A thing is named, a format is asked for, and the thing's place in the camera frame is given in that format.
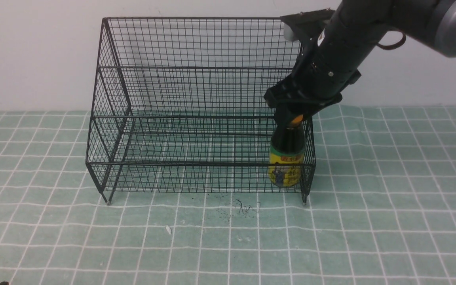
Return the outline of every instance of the wire mesh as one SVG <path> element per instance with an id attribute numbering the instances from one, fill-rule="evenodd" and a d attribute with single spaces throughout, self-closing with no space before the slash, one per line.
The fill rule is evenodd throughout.
<path id="1" fill-rule="evenodd" d="M 103 19 L 86 157 L 98 191 L 309 193 L 310 120 L 300 184 L 268 179 L 263 95 L 300 51 L 281 30 L 274 18 Z"/>

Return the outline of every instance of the bottle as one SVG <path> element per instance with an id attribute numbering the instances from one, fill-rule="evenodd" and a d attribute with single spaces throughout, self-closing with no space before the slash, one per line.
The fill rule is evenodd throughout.
<path id="1" fill-rule="evenodd" d="M 303 116 L 296 117 L 286 128 L 277 128 L 270 142 L 268 177 L 278 187 L 291 187 L 300 181 L 304 161 L 305 137 Z"/>

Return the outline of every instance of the bottle label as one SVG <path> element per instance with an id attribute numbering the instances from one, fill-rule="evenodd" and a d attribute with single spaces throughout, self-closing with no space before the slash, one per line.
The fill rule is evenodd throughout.
<path id="1" fill-rule="evenodd" d="M 268 176 L 270 181 L 279 187 L 294 186 L 300 181 L 300 166 L 304 161 L 304 152 L 284 154 L 270 147 L 270 163 Z"/>

